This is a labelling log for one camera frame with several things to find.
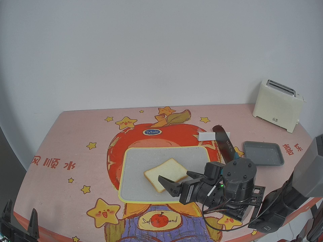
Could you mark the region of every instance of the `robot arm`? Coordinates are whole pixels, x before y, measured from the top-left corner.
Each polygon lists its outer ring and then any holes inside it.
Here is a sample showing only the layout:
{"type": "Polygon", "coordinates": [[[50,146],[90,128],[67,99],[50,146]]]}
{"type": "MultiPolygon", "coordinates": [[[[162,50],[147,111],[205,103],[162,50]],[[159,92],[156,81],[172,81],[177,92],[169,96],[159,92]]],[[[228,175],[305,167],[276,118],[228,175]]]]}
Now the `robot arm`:
{"type": "Polygon", "coordinates": [[[234,159],[233,146],[224,129],[220,126],[214,129],[220,133],[218,144],[221,153],[225,155],[225,165],[209,162],[204,174],[188,171],[187,174],[193,180],[181,184],[163,176],[158,178],[172,196],[180,197],[180,203],[200,202],[209,207],[203,214],[221,210],[238,221],[243,221],[249,213],[248,208],[254,206],[248,227],[271,233],[277,231],[286,217],[309,197],[323,197],[323,135],[313,140],[289,180],[281,188],[270,192],[262,202],[265,187],[254,185],[255,164],[246,158],[234,159]]]}

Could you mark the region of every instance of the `yellow star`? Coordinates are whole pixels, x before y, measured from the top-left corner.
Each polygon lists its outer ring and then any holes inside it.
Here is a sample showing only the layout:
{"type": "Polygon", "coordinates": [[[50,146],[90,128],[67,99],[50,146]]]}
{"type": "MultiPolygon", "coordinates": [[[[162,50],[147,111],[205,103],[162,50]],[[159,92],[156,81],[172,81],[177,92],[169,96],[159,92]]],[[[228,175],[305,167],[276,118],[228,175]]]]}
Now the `yellow star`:
{"type": "Polygon", "coordinates": [[[88,147],[89,150],[93,149],[93,148],[96,148],[96,145],[97,143],[89,143],[86,147],[88,147]]]}
{"type": "Polygon", "coordinates": [[[241,157],[242,155],[244,155],[243,151],[240,151],[238,147],[235,146],[235,151],[236,153],[238,153],[239,157],[241,157]]]}
{"type": "Polygon", "coordinates": [[[242,222],[223,215],[223,217],[220,220],[218,220],[218,224],[223,224],[225,226],[225,229],[229,230],[232,229],[233,226],[241,226],[242,222]]]}
{"type": "Polygon", "coordinates": [[[176,112],[176,110],[171,109],[170,107],[159,107],[159,115],[165,114],[165,115],[170,115],[171,113],[176,112]]]}
{"type": "Polygon", "coordinates": [[[137,122],[137,119],[130,119],[129,117],[125,116],[122,120],[116,122],[117,125],[119,125],[119,129],[125,129],[126,127],[134,128],[134,123],[137,122]]]}
{"type": "Polygon", "coordinates": [[[80,240],[77,236],[72,237],[72,239],[73,239],[73,242],[79,242],[79,240],[80,240]]]}
{"type": "Polygon", "coordinates": [[[107,122],[113,121],[113,116],[107,116],[107,118],[105,119],[105,121],[107,121],[107,122]]]}
{"type": "Polygon", "coordinates": [[[210,122],[210,120],[207,117],[201,117],[200,121],[204,123],[210,122]]]}
{"type": "Polygon", "coordinates": [[[87,186],[83,185],[83,188],[81,189],[81,191],[82,191],[84,194],[86,194],[86,193],[90,193],[90,192],[91,192],[91,191],[90,191],[90,187],[91,187],[91,186],[87,187],[87,186]]]}
{"type": "Polygon", "coordinates": [[[94,218],[96,228],[102,227],[105,223],[118,224],[117,212],[120,205],[110,205],[101,198],[95,204],[95,207],[87,211],[87,215],[94,218]]]}

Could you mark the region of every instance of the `chinese characters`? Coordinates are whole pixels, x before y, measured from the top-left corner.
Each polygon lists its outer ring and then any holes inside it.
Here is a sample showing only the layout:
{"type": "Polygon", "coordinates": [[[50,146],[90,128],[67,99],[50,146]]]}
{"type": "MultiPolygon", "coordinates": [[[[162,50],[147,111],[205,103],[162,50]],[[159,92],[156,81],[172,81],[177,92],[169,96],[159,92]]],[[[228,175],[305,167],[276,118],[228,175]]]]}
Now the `chinese characters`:
{"type": "MultiPolygon", "coordinates": [[[[33,160],[32,160],[31,163],[32,164],[34,163],[34,164],[36,164],[36,166],[38,166],[38,163],[39,163],[40,160],[41,160],[41,156],[36,155],[33,158],[33,160]]],[[[44,163],[43,163],[43,166],[46,166],[46,167],[50,167],[50,168],[55,169],[58,166],[59,161],[60,161],[60,159],[57,159],[57,158],[51,158],[51,159],[46,158],[45,161],[44,161],[44,163]]],[[[66,170],[71,170],[71,169],[74,169],[75,168],[75,165],[76,165],[75,162],[70,161],[69,163],[66,162],[65,163],[65,166],[63,168],[66,168],[66,170]]]]}

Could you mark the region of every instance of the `black cable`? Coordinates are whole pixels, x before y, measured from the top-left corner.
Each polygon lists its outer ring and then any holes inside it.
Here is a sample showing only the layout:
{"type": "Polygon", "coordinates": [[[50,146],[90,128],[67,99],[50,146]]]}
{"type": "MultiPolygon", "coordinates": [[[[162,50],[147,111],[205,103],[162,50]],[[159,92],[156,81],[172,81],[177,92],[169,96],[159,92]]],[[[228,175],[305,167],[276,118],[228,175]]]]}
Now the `black cable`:
{"type": "Polygon", "coordinates": [[[227,202],[229,202],[231,199],[228,199],[228,200],[226,200],[224,203],[222,203],[222,204],[220,204],[220,205],[218,205],[217,207],[213,207],[213,208],[209,208],[209,209],[207,209],[207,210],[205,210],[204,211],[204,214],[207,214],[207,213],[212,213],[214,210],[216,210],[216,209],[219,209],[220,207],[222,207],[222,206],[224,206],[227,202]]]}
{"type": "Polygon", "coordinates": [[[268,207],[266,208],[266,209],[264,209],[264,211],[261,213],[261,214],[259,214],[256,218],[254,218],[252,221],[249,221],[247,224],[244,224],[244,225],[242,225],[242,226],[240,226],[240,227],[238,227],[238,228],[233,228],[233,229],[228,229],[228,230],[226,230],[226,229],[218,229],[218,228],[215,228],[215,227],[213,227],[213,226],[211,226],[207,221],[206,221],[206,219],[205,219],[205,216],[204,216],[204,213],[203,213],[203,210],[204,210],[204,205],[205,205],[205,202],[206,202],[206,199],[208,198],[208,196],[205,198],[205,200],[204,200],[204,203],[202,204],[202,218],[203,218],[203,220],[205,221],[205,223],[210,227],[210,228],[212,228],[212,229],[215,229],[215,230],[217,230],[217,231],[227,231],[227,232],[229,232],[229,231],[232,231],[232,230],[237,230],[237,229],[240,229],[240,228],[243,228],[243,227],[245,227],[245,226],[247,226],[247,225],[249,225],[250,223],[252,223],[254,220],[256,220],[256,219],[258,219],[261,215],[263,215],[268,209],[269,209],[269,207],[271,207],[272,205],[273,205],[273,203],[278,199],[278,197],[280,196],[280,194],[281,194],[281,192],[276,196],[276,198],[268,205],[268,207]]]}

